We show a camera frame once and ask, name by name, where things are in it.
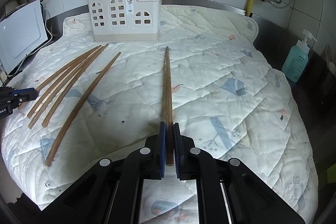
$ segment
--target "white quilted blanket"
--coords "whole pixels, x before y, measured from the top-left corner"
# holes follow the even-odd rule
[[[37,87],[96,46],[88,14],[66,19],[63,33],[9,85]],[[142,147],[146,137],[158,133],[164,117],[162,69],[169,46],[174,121],[181,134],[216,158],[241,159],[310,223],[318,186],[311,145],[285,76],[253,47],[257,34],[255,21],[241,15],[163,6],[159,41],[111,43],[69,91],[47,128],[41,126],[44,112],[28,129],[26,114],[34,102],[3,120],[1,151],[13,180],[43,209],[101,157],[117,160]],[[51,167],[44,166],[78,99],[119,51]],[[162,181],[145,181],[140,220],[198,223],[195,183],[176,180],[174,167],[166,168]]]

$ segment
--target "white appliance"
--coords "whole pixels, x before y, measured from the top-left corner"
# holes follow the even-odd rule
[[[40,0],[0,22],[0,61],[9,74],[27,54],[47,40]]]

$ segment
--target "white pump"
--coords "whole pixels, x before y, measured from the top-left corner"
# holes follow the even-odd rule
[[[309,31],[307,31],[307,30],[303,30],[302,33],[305,35],[305,38],[304,38],[304,40],[298,40],[297,43],[296,43],[296,45],[297,45],[301,50],[303,50],[306,54],[308,54],[310,48],[309,48],[308,45],[307,45],[307,39],[309,38],[309,39],[311,39],[311,40],[314,40],[316,43],[317,43],[317,40],[316,40],[316,38],[313,37],[313,35],[312,35]]]

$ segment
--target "beige basket base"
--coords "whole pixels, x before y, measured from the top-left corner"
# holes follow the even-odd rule
[[[160,37],[158,33],[134,33],[134,34],[95,34],[95,42],[138,42],[138,41],[157,41]]]

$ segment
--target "green soap bottle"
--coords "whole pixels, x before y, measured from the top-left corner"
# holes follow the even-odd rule
[[[302,41],[298,40],[296,45],[291,48],[281,69],[286,77],[294,83],[298,81],[308,63],[310,48],[307,45],[307,38],[317,42],[315,37],[307,30],[303,30],[303,34],[305,35],[305,39]]]

